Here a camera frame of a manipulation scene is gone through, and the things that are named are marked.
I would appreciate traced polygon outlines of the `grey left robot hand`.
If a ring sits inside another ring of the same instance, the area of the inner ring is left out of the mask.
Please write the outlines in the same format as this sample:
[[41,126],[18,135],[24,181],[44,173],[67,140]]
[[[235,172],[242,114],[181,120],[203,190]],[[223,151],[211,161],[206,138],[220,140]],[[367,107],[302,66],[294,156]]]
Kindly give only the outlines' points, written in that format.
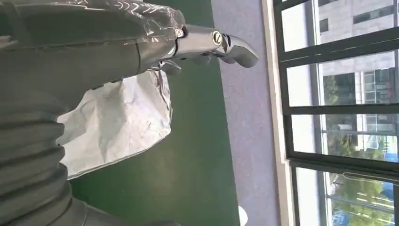
[[3,0],[0,110],[69,111],[86,91],[176,60],[253,67],[243,39],[187,24],[178,9],[136,0]]

